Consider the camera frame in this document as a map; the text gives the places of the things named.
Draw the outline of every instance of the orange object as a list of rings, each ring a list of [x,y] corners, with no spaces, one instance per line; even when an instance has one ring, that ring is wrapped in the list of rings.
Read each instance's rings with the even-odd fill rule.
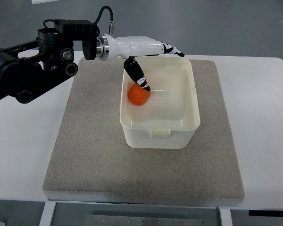
[[[144,103],[146,103],[150,95],[151,95],[151,90],[146,91],[136,83],[134,83],[128,91],[129,100],[131,101],[132,104],[138,106],[141,106]]]

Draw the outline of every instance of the gray floor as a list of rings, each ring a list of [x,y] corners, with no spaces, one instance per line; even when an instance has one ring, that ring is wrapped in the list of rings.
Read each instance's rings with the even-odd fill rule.
[[[45,202],[0,200],[0,222],[5,226],[38,226]]]
[[[45,19],[93,22],[103,5],[113,9],[118,37],[145,35],[192,55],[283,59],[283,0],[0,0],[0,47],[34,40]],[[108,20],[107,11],[101,32]]]
[[[203,226],[221,226],[218,209],[84,203],[57,203],[51,226],[84,225],[87,215],[194,219]]]

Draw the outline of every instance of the container handle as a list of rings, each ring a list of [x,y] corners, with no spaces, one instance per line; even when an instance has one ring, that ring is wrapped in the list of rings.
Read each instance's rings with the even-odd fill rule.
[[[171,130],[169,129],[151,129],[152,139],[167,139],[171,135]]]

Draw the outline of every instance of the white table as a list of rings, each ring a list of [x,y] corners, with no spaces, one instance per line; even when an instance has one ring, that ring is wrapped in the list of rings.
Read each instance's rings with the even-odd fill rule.
[[[29,50],[21,57],[36,53]],[[75,52],[76,63],[82,57]],[[283,210],[283,61],[186,58],[212,60],[219,73],[245,191],[242,203],[224,209]],[[12,97],[0,101],[0,199],[47,200],[42,185],[72,81],[26,105]],[[51,202],[47,206],[54,208]]]

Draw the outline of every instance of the black cable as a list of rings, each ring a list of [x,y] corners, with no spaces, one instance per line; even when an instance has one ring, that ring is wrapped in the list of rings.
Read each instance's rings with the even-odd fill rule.
[[[104,9],[108,9],[108,10],[109,10],[109,12],[110,12],[110,20],[113,21],[113,12],[112,12],[112,9],[111,9],[109,6],[103,6],[103,7],[100,9],[98,18],[94,21],[94,24],[97,24],[97,23],[99,22],[100,17],[102,16],[102,13],[103,13]]]
[[[57,21],[57,20],[53,20],[53,19],[44,20],[44,21],[43,21],[43,25],[44,25],[45,28],[48,28],[48,27],[46,26],[46,23],[47,23],[47,22],[56,22],[56,21]]]

